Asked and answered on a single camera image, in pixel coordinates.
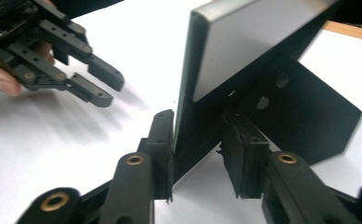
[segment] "human hand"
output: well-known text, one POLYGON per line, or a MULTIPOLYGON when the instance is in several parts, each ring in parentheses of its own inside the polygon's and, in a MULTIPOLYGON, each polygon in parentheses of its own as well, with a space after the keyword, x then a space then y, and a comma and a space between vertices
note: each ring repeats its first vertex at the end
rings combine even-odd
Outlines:
MULTIPOLYGON (((49 0, 45 0, 49 5, 55 7, 49 0)), ((48 60, 48 62, 54 64, 55 60, 50 54, 51 45, 44 42, 38 41, 32 45, 32 49, 37 52, 39 55, 48 60)), ((0 68, 0 91, 11 95, 16 96, 21 93, 21 84, 14 78, 11 74, 0 68)))

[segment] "circular hole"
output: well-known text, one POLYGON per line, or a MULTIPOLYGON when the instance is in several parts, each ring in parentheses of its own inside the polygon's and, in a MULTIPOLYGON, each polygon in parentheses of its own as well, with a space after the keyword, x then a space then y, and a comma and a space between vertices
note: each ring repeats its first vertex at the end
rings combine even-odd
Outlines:
POLYGON ((141 156, 130 156, 127 160, 126 163, 128 163, 129 165, 138 165, 140 163, 142 163, 144 161, 144 158, 141 156))
POLYGON ((341 224, 338 218, 332 216, 324 217, 324 222, 327 224, 341 224))
POLYGON ((292 155, 288 155, 288 154, 280 154, 278 157, 279 161, 282 161, 284 163, 296 163, 297 162, 297 158, 292 156, 292 155))
POLYGON ((131 217, 120 217, 117 220, 116 224, 132 224, 132 218, 131 217))
POLYGON ((69 200, 70 197, 64 192, 53 193, 41 203, 41 210, 45 212, 56 211, 65 206, 69 200))
POLYGON ((267 97, 260 97, 260 99, 258 100, 258 103, 257 103, 257 109, 258 110, 263 110, 265 109, 266 107, 268 107, 269 105, 269 98, 267 97))
POLYGON ((276 87, 282 89, 289 83, 289 76, 287 74, 280 74, 276 80, 276 87))
POLYGON ((60 203, 62 200, 63 200, 63 198, 61 198, 61 197, 55 197, 55 198, 50 199, 48 201, 48 204, 49 205, 55 205, 55 204, 60 203))
POLYGON ((65 79, 65 75, 60 73, 60 74, 56 75, 56 78, 57 79, 65 79))
POLYGON ((25 78, 33 78, 34 75, 33 75, 33 73, 26 73, 26 74, 24 74, 24 77, 25 78))

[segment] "black metal bracket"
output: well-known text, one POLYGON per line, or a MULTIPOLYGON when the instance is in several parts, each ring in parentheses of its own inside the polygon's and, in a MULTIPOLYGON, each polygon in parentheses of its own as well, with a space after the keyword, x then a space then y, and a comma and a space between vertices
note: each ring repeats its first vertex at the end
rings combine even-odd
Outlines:
POLYGON ((43 0, 1 1, 0 67, 26 89, 70 91, 85 102, 110 106, 113 97, 79 74, 68 78, 30 47, 38 41, 51 44, 55 59, 68 64, 68 56, 88 65, 88 71, 114 89, 121 91, 124 78, 113 66, 93 54, 86 30, 43 0))
POLYGON ((172 200, 173 121, 172 110, 158 113, 148 138, 118 161, 109 182, 83 196, 76 189, 50 190, 18 223, 154 223, 154 200, 172 200))
MULTIPOLYGON (((300 155, 309 164, 344 151, 362 112, 298 61, 341 2, 197 102, 193 93, 198 78, 189 73, 199 74, 202 52, 187 50, 186 57, 196 60, 183 77, 185 89, 179 100, 176 180, 221 142, 223 114, 230 108, 238 108, 280 149, 300 155)), ((191 48, 204 41, 197 37, 190 36, 196 41, 191 48)))
MULTIPOLYGON (((162 111, 137 152, 118 161, 111 181, 86 195, 59 188, 39 196, 18 223, 154 223, 154 201, 171 200, 173 116, 162 111)), ((362 223, 358 199, 331 189, 297 154, 269 150, 269 141, 237 109, 223 116, 220 154, 236 196, 262 198, 269 224, 362 223)))
POLYGON ((327 187, 299 155, 270 142, 240 110, 224 114, 220 154, 236 196, 259 199, 269 224, 362 223, 358 199, 327 187))

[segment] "white surface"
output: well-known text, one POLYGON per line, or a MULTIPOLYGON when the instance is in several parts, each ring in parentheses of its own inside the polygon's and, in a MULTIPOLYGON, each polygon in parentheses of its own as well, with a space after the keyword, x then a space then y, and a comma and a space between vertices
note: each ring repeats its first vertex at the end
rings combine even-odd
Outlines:
MULTIPOLYGON (((49 189, 71 187, 84 194, 103 184, 118 159, 147 136, 153 116, 175 109, 188 12, 204 2, 129 0, 76 20, 87 28, 95 54, 125 75, 124 92, 106 89, 115 96, 108 108, 68 92, 0 93, 0 223, 14 223, 49 189)), ((362 110, 362 40, 323 32, 301 61, 362 110)), ((57 65, 67 74, 91 77, 76 62, 57 65)), ((356 196, 362 186, 362 123, 344 155, 314 170, 331 187, 356 196)), ((156 223, 264 223, 264 218, 259 200, 235 199, 215 154, 176 189, 173 203, 156 201, 156 223)))

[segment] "screw hole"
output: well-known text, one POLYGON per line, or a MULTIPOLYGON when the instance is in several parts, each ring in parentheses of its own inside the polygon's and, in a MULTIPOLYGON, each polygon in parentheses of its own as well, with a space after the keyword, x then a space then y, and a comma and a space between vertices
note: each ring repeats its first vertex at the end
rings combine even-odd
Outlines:
POLYGON ((288 83, 289 83, 289 76, 283 73, 277 77, 276 87, 282 89, 282 88, 286 87, 288 85, 288 83))
POLYGON ((297 158, 289 154, 280 154, 278 160, 288 164, 297 163, 297 158))
POLYGON ((34 77, 34 74, 33 73, 26 73, 26 74, 24 74, 24 77, 30 79, 30 78, 34 77))
POLYGON ((69 200, 70 197, 64 192, 53 193, 41 203, 41 210, 45 212, 56 211, 65 206, 69 200))
POLYGON ((257 109, 258 110, 263 110, 265 109, 266 107, 268 107, 269 105, 269 98, 267 97, 260 97, 260 99, 258 100, 258 103, 257 103, 257 109))
POLYGON ((144 161, 143 157, 135 155, 135 156, 130 156, 126 160, 126 163, 128 163, 129 165, 138 165, 138 164, 142 163, 143 161, 144 161))

